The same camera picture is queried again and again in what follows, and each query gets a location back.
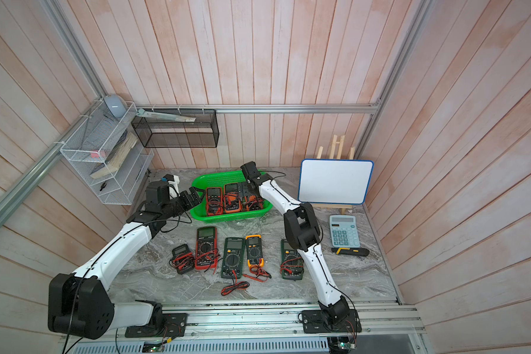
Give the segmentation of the orange Victor multimeter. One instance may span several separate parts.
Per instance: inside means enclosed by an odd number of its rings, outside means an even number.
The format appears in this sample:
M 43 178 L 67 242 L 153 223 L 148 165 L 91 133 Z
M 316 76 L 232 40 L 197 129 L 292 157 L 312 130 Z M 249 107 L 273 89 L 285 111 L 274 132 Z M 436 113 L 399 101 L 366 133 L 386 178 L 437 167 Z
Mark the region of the orange Victor multimeter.
M 240 194 L 240 202 L 243 212 L 263 209 L 263 199 L 250 190 L 243 190 Z

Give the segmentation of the small red multimeter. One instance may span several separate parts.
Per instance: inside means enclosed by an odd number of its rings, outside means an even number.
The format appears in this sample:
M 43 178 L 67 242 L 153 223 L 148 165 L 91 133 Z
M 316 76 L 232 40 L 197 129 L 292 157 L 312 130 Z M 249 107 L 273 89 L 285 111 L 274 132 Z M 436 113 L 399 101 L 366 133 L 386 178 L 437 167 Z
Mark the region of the small red multimeter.
M 220 187 L 206 189 L 206 215 L 217 216 L 224 213 L 223 195 Z

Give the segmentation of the large red multimeter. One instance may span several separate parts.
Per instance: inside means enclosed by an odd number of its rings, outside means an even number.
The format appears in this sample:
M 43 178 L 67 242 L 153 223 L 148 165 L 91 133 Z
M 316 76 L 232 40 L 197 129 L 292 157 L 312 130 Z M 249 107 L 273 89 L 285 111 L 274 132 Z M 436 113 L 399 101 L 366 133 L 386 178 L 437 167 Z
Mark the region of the large red multimeter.
M 197 229 L 195 269 L 199 271 L 216 269 L 219 258 L 216 227 Z

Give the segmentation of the green DT9205A multimeter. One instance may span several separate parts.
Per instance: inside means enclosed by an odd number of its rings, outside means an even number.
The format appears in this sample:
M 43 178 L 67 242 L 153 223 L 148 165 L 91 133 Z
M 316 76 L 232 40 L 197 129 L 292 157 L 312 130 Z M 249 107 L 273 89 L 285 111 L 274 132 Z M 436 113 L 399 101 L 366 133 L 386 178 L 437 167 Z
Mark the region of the green DT9205A multimeter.
M 235 290 L 249 287 L 249 283 L 241 279 L 243 277 L 244 241 L 241 237 L 227 237 L 225 240 L 221 278 L 231 280 L 232 284 L 225 286 L 221 290 L 222 296 L 227 296 Z

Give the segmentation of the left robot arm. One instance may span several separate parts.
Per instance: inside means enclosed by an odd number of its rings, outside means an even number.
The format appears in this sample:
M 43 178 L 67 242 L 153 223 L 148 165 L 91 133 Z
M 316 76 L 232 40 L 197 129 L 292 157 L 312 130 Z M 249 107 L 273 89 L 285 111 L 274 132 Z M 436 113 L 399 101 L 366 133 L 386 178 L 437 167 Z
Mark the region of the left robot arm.
M 167 224 L 202 203 L 197 187 L 170 196 L 167 181 L 150 183 L 145 200 L 120 232 L 91 260 L 70 274 L 50 282 L 48 329 L 54 333 L 99 339 L 109 330 L 125 328 L 128 334 L 158 336 L 166 326 L 162 305 L 140 300 L 114 304 L 108 290 L 128 261 Z

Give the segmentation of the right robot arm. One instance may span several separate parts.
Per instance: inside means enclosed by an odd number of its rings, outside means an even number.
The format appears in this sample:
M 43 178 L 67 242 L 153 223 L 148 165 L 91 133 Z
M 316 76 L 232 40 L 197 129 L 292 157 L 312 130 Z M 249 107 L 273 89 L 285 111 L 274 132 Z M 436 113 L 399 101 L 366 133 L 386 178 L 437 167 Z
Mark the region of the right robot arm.
M 283 216 L 286 240 L 297 250 L 314 281 L 321 319 L 333 330 L 350 314 L 350 307 L 329 271 L 322 252 L 322 228 L 310 203 L 286 193 L 274 178 L 258 170 L 255 162 L 240 167 L 249 189 L 267 200 Z

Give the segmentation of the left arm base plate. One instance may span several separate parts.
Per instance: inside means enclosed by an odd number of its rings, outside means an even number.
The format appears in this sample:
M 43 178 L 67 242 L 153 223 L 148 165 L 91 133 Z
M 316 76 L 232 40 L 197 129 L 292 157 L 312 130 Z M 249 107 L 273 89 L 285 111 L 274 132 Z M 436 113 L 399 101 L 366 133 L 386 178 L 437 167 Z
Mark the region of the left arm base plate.
M 187 324 L 186 313 L 156 314 L 148 324 L 127 327 L 125 338 L 172 338 L 183 337 Z

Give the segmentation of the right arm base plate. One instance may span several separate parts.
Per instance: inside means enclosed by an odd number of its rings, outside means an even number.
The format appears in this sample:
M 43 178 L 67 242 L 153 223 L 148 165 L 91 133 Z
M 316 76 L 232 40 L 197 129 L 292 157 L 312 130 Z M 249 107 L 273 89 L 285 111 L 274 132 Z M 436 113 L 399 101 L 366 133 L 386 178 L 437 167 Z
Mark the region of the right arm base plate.
M 302 311 L 298 316 L 302 324 L 303 331 L 308 334 L 318 333 L 349 333 L 357 334 L 362 332 L 362 327 L 358 314 L 354 310 L 337 322 L 330 320 L 329 316 L 321 310 Z

